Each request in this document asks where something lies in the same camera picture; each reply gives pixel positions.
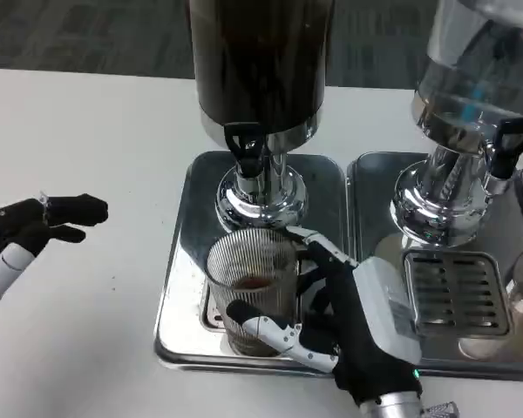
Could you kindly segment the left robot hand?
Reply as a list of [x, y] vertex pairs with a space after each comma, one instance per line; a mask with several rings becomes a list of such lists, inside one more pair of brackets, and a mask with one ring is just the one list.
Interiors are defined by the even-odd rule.
[[51, 240], [77, 244], [83, 226], [108, 219], [108, 204], [87, 193], [41, 195], [0, 207], [0, 300]]

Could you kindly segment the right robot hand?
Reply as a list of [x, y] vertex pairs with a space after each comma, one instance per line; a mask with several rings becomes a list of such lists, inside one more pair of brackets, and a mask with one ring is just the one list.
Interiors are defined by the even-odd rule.
[[316, 264], [308, 282], [325, 281], [330, 331], [291, 324], [243, 300], [231, 301], [227, 315], [277, 353], [331, 374], [362, 416], [422, 416], [415, 374], [422, 352], [398, 270], [378, 257], [357, 262], [313, 230], [288, 226], [284, 233]]

